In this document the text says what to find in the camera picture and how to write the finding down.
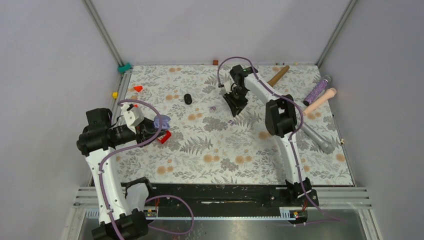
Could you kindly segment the black earbud charging case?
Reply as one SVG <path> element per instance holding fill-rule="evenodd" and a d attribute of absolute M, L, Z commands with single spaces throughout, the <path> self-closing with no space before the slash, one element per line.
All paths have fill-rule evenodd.
<path fill-rule="evenodd" d="M 189 93 L 183 96 L 183 100 L 186 105 L 191 105 L 193 102 L 192 96 Z"/>

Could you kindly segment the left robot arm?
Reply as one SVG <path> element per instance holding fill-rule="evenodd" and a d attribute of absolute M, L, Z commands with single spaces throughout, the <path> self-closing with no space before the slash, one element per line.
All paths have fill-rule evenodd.
<path fill-rule="evenodd" d="M 98 200 L 99 226 L 91 231 L 95 240 L 136 240 L 149 232 L 144 206 L 152 204 L 155 192 L 150 181 L 141 177 L 122 184 L 116 169 L 117 146 L 135 141 L 150 143 L 158 136 L 153 121 L 133 104 L 121 107 L 124 125 L 112 125 L 112 111 L 95 108 L 86 112 L 88 125 L 76 142 L 85 157 Z"/>

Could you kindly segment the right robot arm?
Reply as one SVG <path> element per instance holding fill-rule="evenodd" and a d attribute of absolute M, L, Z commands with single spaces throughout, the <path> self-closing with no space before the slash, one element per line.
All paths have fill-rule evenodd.
<path fill-rule="evenodd" d="M 223 95 L 231 114 L 237 116 L 248 103 L 247 93 L 254 94 L 265 109 L 265 127 L 274 137 L 280 149 L 286 168 L 287 201 L 293 206 L 301 205 L 312 193 L 310 180 L 300 165 L 300 155 L 296 143 L 297 115 L 291 95 L 282 96 L 268 83 L 258 80 L 258 70 L 241 65 L 229 71 L 233 83 L 225 86 Z"/>

